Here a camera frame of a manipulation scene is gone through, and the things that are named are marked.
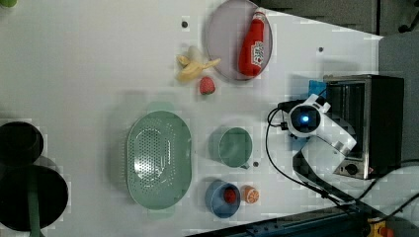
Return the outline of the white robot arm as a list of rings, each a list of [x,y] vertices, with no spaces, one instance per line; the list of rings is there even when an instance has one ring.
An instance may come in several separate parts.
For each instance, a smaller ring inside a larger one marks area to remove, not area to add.
[[[355,199],[332,185],[334,172],[356,146],[356,139],[327,115],[331,105],[322,96],[311,94],[305,100],[291,101],[286,109],[289,132],[306,143],[293,157],[293,171],[309,188],[325,198],[343,202]]]

